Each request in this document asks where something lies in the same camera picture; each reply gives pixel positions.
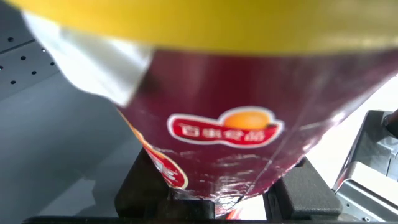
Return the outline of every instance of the maroon snack bag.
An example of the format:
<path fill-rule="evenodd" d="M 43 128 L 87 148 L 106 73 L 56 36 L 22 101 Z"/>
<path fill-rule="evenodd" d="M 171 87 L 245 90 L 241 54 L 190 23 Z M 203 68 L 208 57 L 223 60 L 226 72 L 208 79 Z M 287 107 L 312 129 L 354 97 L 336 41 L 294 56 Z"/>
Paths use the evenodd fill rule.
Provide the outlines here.
<path fill-rule="evenodd" d="M 158 50 L 120 111 L 165 181 L 227 212 L 263 194 L 396 74 L 398 51 L 291 57 Z"/>

